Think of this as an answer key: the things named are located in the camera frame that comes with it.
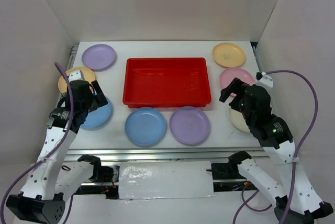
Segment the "blue plate front centre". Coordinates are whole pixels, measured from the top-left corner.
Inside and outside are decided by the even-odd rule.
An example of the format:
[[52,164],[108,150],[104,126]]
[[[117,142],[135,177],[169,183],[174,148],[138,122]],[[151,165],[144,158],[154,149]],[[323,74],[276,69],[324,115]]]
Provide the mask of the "blue plate front centre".
[[165,118],[158,110],[151,107],[134,110],[125,121],[128,140],[140,147],[156,145],[164,136],[165,130]]

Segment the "white foil cover panel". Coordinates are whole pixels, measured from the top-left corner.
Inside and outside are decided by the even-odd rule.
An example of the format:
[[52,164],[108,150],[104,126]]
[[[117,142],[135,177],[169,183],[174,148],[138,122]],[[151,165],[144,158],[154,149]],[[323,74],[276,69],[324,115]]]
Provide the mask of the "white foil cover panel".
[[214,196],[209,161],[123,163],[120,199],[178,199]]

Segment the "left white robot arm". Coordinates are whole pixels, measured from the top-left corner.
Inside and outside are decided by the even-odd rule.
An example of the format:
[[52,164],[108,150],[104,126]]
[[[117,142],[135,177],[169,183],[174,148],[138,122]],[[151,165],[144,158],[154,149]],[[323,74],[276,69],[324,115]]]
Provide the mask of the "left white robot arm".
[[25,185],[18,194],[6,193],[3,207],[18,219],[35,223],[59,223],[65,203],[80,185],[103,177],[100,158],[82,155],[66,175],[59,178],[65,156],[88,113],[108,101],[98,81],[71,81],[66,95],[50,113],[46,139],[36,164],[27,172]]

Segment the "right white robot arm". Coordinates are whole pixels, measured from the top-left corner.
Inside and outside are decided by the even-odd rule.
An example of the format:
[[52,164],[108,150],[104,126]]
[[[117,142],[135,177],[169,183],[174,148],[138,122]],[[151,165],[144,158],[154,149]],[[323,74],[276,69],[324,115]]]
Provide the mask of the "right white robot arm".
[[242,114],[251,134],[270,157],[280,176],[280,182],[259,168],[253,158],[239,151],[228,158],[228,172],[232,177],[245,177],[275,206],[280,223],[314,223],[334,212],[330,203],[323,201],[311,185],[298,157],[296,146],[287,123],[272,113],[264,78],[249,85],[238,78],[221,90],[220,101],[230,94],[234,99],[231,109]]

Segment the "red plastic bin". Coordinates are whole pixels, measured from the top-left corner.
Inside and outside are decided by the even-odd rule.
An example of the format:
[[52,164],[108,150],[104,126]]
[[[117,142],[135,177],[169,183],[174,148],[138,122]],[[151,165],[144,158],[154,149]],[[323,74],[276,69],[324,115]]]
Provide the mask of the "red plastic bin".
[[130,58],[122,102],[129,108],[205,107],[211,90],[205,58]]

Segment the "orange plate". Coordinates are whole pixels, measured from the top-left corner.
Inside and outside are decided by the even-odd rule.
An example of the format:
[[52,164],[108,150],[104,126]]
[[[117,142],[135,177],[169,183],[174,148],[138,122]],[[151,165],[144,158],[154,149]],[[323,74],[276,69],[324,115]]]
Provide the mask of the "orange plate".
[[[82,72],[83,79],[85,81],[88,81],[89,83],[91,83],[94,80],[96,80],[94,72],[91,69],[86,68],[84,66],[79,66],[79,67],[71,68],[71,69],[69,69],[69,70],[66,71],[66,75],[69,76],[70,73],[72,73],[72,72],[78,72],[79,70]],[[59,91],[62,94],[66,93],[66,91],[67,91],[67,84],[66,84],[66,81],[63,78],[63,76],[60,76],[60,78],[58,80],[58,89],[59,89]]]
[[245,52],[236,44],[223,42],[214,46],[212,50],[214,61],[224,68],[235,68],[244,64]]

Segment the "purple plate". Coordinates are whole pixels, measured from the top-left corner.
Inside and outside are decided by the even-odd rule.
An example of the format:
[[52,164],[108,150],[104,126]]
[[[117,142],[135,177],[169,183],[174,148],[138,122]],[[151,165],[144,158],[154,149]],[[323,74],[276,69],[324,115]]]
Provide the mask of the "purple plate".
[[184,145],[203,143],[210,133],[207,115],[199,108],[185,106],[173,112],[169,121],[173,137]]
[[87,48],[82,54],[82,63],[85,67],[94,70],[108,68],[116,59],[115,50],[106,44],[95,44]]

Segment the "purple plate back left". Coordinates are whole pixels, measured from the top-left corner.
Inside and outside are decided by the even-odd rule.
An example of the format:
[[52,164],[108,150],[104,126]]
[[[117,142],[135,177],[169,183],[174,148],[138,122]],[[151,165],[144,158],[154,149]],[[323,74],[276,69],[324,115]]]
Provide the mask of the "purple plate back left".
[[115,50],[106,44],[95,44],[87,48],[82,54],[82,63],[85,67],[94,70],[108,68],[116,59]]

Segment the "cream plate right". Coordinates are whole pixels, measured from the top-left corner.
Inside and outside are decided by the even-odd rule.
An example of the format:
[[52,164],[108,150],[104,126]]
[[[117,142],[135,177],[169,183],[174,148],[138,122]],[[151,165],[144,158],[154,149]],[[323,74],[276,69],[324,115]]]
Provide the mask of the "cream plate right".
[[250,133],[250,130],[244,120],[244,117],[241,112],[229,108],[228,110],[229,119],[231,123],[240,131],[245,133]]

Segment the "purple plate front centre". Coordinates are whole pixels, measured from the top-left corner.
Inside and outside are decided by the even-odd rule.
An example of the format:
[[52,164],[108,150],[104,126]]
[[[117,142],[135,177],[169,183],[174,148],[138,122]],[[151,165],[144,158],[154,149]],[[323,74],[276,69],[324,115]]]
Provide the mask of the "purple plate front centre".
[[185,106],[173,112],[169,121],[173,137],[184,145],[203,143],[210,133],[207,115],[199,108]]

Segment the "pink plate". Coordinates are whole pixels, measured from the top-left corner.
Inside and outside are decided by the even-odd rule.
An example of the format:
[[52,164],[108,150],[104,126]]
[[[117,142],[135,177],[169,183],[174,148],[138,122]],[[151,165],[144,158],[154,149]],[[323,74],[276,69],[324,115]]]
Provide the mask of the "pink plate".
[[220,75],[220,87],[222,89],[226,88],[234,78],[238,78],[249,85],[256,82],[252,74],[242,68],[227,68]]

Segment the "blue plate left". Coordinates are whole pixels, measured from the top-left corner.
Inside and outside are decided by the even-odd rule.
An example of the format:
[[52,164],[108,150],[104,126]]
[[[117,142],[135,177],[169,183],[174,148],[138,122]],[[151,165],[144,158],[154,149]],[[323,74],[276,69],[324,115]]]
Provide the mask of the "blue plate left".
[[81,125],[81,128],[85,130],[92,130],[98,128],[110,118],[113,112],[113,107],[107,96],[106,99],[107,104],[96,109],[95,111],[91,111],[87,115],[85,122]]

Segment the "blue plate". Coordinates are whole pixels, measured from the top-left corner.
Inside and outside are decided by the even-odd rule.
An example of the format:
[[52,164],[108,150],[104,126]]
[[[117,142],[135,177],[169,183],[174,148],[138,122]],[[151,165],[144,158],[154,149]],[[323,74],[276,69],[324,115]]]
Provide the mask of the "blue plate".
[[140,147],[156,145],[164,136],[165,130],[165,118],[158,110],[151,107],[134,110],[125,121],[128,140]]
[[81,125],[81,128],[85,130],[92,130],[98,128],[110,118],[113,112],[113,107],[107,96],[106,99],[107,104],[96,109],[95,111],[91,111],[87,115],[85,122]]

